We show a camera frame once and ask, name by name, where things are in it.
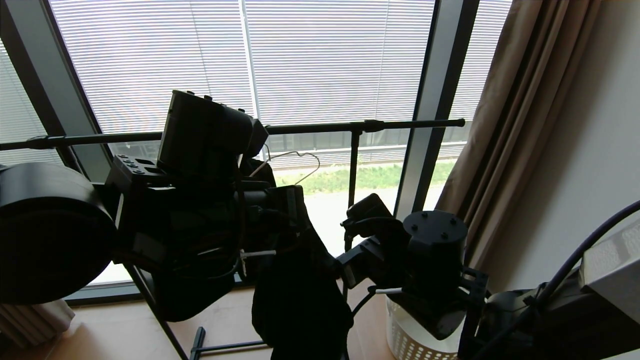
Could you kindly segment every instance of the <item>grass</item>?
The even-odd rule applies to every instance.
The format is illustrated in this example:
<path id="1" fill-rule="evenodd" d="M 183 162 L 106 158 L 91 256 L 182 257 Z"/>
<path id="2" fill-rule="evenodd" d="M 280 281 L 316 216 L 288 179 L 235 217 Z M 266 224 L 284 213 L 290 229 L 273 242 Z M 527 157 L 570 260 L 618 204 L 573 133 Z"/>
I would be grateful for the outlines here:
<path id="1" fill-rule="evenodd" d="M 431 184 L 444 184 L 453 168 L 453 161 L 439 161 L 433 171 Z M 276 172 L 278 186 L 291 185 L 308 173 L 282 174 Z M 401 165 L 359 167 L 356 176 L 358 189 L 389 189 L 397 188 L 402 174 Z M 305 193 L 335 193 L 349 190 L 349 167 L 320 169 L 300 183 Z"/>

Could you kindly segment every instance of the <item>beige curtain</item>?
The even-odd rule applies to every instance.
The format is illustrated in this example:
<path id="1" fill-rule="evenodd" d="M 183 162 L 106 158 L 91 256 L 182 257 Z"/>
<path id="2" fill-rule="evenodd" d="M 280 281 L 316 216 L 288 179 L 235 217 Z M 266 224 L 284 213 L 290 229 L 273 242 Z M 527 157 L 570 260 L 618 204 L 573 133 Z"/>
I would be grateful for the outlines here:
<path id="1" fill-rule="evenodd" d="M 64 300 L 30 306 L 0 304 L 0 332 L 26 348 L 65 332 L 74 316 Z"/>
<path id="2" fill-rule="evenodd" d="M 599 5 L 513 1 L 467 145 L 436 206 L 469 226 L 466 265 L 481 268 L 509 220 L 556 122 Z"/>

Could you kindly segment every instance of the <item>laundry basket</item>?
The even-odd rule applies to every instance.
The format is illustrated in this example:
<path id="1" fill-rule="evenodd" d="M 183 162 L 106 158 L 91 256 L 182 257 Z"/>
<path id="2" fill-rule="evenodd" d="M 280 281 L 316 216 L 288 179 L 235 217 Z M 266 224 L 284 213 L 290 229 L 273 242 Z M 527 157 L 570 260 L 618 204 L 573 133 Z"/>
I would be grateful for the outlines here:
<path id="1" fill-rule="evenodd" d="M 451 336 L 438 341 L 387 298 L 387 343 L 397 360 L 457 360 L 461 333 L 462 325 Z"/>

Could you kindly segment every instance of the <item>electronic device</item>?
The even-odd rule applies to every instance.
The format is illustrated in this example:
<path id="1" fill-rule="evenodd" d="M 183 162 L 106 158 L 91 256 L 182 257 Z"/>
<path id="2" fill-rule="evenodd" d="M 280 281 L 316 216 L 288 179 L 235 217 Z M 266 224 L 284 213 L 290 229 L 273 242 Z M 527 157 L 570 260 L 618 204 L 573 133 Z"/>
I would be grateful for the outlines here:
<path id="1" fill-rule="evenodd" d="M 235 274 L 254 282 L 253 326 L 272 359 L 303 348 L 340 359 L 353 315 L 377 293 L 436 339 L 463 326 L 461 360 L 600 359 L 640 347 L 637 322 L 581 285 L 577 271 L 567 277 L 606 226 L 548 284 L 487 299 L 487 275 L 463 265 L 467 228 L 443 211 L 400 221 L 372 194 L 341 224 L 365 240 L 331 256 L 303 187 L 277 186 L 269 165 L 253 159 L 267 137 L 243 110 L 174 90 L 158 159 L 117 155 L 103 184 L 49 163 L 0 168 L 0 302 L 60 299 L 114 261 L 141 269 L 172 322 L 228 293 Z M 353 288 L 365 278 L 375 286 L 351 310 L 336 280 Z M 629 336 L 611 336 L 620 331 Z M 606 343 L 580 349 L 603 333 Z"/>

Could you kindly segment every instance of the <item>wooden floor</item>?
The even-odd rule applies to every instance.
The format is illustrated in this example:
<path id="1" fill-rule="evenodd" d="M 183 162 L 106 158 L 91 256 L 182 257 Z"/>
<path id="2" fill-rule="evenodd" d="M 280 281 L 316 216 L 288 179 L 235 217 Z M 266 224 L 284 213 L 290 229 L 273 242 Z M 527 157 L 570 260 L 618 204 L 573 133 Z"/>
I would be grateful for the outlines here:
<path id="1" fill-rule="evenodd" d="M 353 308 L 369 282 L 349 293 Z M 207 331 L 204 346 L 260 340 L 251 325 L 253 290 L 236 290 L 185 322 L 170 324 L 187 353 L 198 326 Z M 70 329 L 59 339 L 29 350 L 11 349 L 1 360 L 174 360 L 177 355 L 144 302 L 74 309 Z M 375 296 L 357 314 L 348 338 L 351 360 L 393 360 L 385 330 L 385 298 Z M 220 352 L 203 359 L 269 359 L 271 349 Z"/>

